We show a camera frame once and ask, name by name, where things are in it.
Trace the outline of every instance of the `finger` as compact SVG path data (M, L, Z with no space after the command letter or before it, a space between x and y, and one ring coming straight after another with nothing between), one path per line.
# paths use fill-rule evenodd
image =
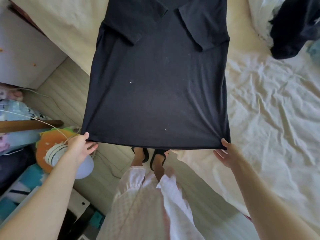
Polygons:
M227 153L226 153L224 150L217 149L216 151L219 153L219 155L220 155L221 157L223 157L223 158L226 157L226 154L227 154Z
M84 137L87 140L89 138L89 132L84 133Z
M222 145L225 146L226 148L228 148L228 146L230 145L230 143L227 142L225 138L222 138L222 139L221 139L221 143L222 143Z
M93 153L97 148L98 148L99 144L95 144L93 147L91 147L87 153L88 155L90 155L91 153Z
M214 150L213 153L216 156L216 158L218 158L218 160L220 160L220 161L224 160L224 158L222 156L220 156L220 154L216 150Z
M84 148L88 149L89 147L93 146L94 144L96 144L94 141L87 141L84 145Z

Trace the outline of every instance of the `foot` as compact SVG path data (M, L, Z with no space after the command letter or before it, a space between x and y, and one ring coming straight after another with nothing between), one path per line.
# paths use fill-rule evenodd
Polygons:
M156 154L154 156L154 161L152 163L152 168L155 170L158 166L162 167L162 162L165 160L165 157L160 155L160 154Z
M137 159L138 161L143 161L145 158L143 149L141 147L135 147L133 150L135 154L134 158Z

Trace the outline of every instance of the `hand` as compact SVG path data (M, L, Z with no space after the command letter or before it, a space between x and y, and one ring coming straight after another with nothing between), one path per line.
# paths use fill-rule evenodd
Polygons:
M88 155L98 148L98 144L96 142L86 141L88 138L89 133L86 132L84 135L72 137L68 141L67 152L72 153L76 158L78 165L80 165Z
M219 159L220 162L223 163L228 168L234 164L234 162L243 160L244 157L238 147L234 144L227 142L224 138L221 140L222 145L227 148L226 151L224 150L214 150L213 153L216 158Z

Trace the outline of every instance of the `bed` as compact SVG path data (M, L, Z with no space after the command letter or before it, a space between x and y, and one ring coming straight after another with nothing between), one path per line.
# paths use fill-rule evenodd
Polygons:
M90 74L108 0L13 0ZM320 229L320 68L304 47L275 60L255 32L247 0L228 0L226 67L231 141L268 186ZM230 169L212 150L174 151L227 202L249 215Z

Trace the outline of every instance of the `white cabinet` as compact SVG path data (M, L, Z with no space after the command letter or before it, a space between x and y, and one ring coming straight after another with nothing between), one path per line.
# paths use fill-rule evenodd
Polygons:
M9 4L0 0L0 82L36 89L67 55Z

